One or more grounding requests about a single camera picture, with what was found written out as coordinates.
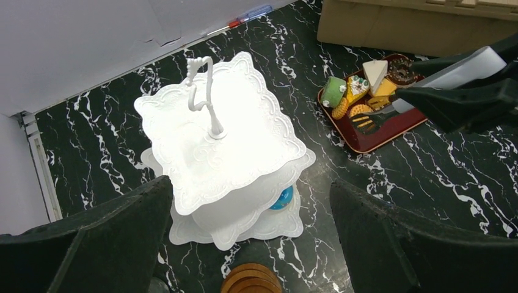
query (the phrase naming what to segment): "green cake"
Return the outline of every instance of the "green cake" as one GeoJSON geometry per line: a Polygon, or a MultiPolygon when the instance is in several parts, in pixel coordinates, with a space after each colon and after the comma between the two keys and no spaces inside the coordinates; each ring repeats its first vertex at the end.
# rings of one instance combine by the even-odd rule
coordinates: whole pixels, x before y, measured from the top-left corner
{"type": "Polygon", "coordinates": [[[320,103],[324,107],[336,108],[347,89],[347,82],[341,78],[330,76],[322,92],[320,103]]]}

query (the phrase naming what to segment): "white tiered cake stand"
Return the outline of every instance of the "white tiered cake stand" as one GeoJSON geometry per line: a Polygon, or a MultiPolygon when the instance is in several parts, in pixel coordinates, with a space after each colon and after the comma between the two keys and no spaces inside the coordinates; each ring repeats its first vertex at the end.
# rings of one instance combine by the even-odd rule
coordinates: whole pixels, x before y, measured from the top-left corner
{"type": "Polygon", "coordinates": [[[210,57],[188,59],[184,81],[134,106],[152,145],[142,162],[173,184],[171,243],[228,250],[248,238],[302,234],[295,182],[315,154],[295,136],[249,53],[214,65],[210,57]],[[269,209],[292,185],[289,205],[269,209]]]}

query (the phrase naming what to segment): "white wall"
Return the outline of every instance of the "white wall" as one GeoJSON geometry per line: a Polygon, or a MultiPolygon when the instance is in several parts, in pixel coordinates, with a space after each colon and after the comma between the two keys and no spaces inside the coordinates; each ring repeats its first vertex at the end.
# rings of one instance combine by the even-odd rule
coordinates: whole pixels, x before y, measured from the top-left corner
{"type": "Polygon", "coordinates": [[[0,234],[49,222],[25,132],[0,115],[0,234]]]}
{"type": "Polygon", "coordinates": [[[290,2],[3,1],[0,114],[34,113],[197,40],[252,9],[290,2]]]}

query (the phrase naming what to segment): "cake stand center rod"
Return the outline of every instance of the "cake stand center rod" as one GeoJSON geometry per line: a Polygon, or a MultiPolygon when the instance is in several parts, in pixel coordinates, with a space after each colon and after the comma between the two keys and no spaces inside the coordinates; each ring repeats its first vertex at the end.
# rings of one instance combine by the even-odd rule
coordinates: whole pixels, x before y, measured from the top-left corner
{"type": "Polygon", "coordinates": [[[221,122],[217,119],[216,113],[214,111],[214,106],[211,100],[211,88],[212,88],[212,80],[213,80],[213,61],[212,57],[198,57],[198,58],[188,58],[187,59],[187,86],[191,88],[189,92],[189,110],[191,111],[201,111],[204,106],[207,106],[209,110],[209,114],[211,115],[211,126],[208,130],[209,135],[213,139],[222,139],[227,135],[227,132],[221,125],[221,122]],[[194,98],[196,96],[196,85],[192,83],[194,76],[198,73],[200,67],[207,64],[207,83],[206,83],[206,101],[199,102],[198,104],[194,104],[194,98]]]}

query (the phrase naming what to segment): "white cake slice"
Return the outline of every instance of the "white cake slice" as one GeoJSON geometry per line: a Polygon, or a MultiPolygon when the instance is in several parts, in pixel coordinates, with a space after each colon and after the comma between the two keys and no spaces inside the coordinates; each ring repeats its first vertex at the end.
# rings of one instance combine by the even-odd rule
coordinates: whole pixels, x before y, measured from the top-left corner
{"type": "Polygon", "coordinates": [[[371,93],[376,93],[381,81],[387,75],[389,63],[386,60],[373,60],[363,64],[365,78],[371,85],[371,93]]]}

